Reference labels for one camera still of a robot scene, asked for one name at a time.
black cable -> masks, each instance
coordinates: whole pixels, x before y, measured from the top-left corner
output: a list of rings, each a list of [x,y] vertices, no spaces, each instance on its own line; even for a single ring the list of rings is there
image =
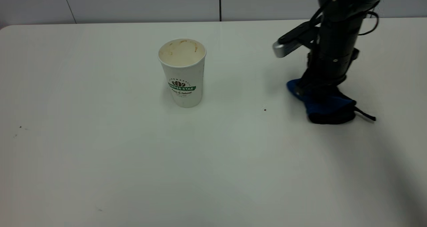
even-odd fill
[[[316,20],[317,16],[320,15],[320,13],[322,13],[322,11],[326,8],[326,6],[331,2],[332,0],[326,0],[325,3],[323,3],[322,6],[320,6],[320,8],[316,11],[316,13],[314,13],[314,16],[311,17],[310,19],[310,28],[314,27],[314,20]]]
[[[377,13],[375,13],[374,11],[368,11],[366,14],[367,15],[370,14],[370,15],[375,16],[377,18],[377,23],[375,24],[375,26],[372,30],[365,32],[363,34],[359,34],[359,35],[366,35],[366,34],[374,32],[374,30],[378,27],[378,24],[380,23],[380,16]]]

black robotic arm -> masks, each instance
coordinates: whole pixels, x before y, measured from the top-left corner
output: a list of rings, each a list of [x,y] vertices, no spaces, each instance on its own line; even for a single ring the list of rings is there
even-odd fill
[[[309,22],[294,28],[273,44],[277,57],[301,45],[310,48],[308,68],[296,86],[298,95],[308,90],[337,86],[359,51],[354,48],[363,19],[379,0],[319,0],[320,9]]]

blue towel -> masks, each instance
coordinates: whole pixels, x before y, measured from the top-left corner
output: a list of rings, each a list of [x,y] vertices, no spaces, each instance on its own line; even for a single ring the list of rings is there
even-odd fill
[[[357,102],[348,98],[336,86],[325,87],[321,92],[306,92],[303,96],[295,93],[295,87],[300,79],[287,83],[288,90],[300,101],[304,102],[308,118],[315,124],[343,124],[355,118],[355,111],[368,119],[376,121],[356,107]]]

white paper cup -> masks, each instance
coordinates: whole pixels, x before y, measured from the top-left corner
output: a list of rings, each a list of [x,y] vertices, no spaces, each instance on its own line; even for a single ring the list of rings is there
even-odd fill
[[[196,106],[203,92],[206,49],[191,39],[176,39],[164,44],[158,58],[175,103],[184,108]]]

white table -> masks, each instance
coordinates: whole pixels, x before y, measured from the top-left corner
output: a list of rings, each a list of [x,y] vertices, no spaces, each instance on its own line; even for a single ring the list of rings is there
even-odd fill
[[[378,121],[338,126],[308,122],[285,88],[308,50],[271,50],[301,22],[1,30],[0,225],[415,226],[427,216],[427,19],[381,19],[358,39],[341,90]],[[207,48],[189,109],[156,57],[178,37]]]

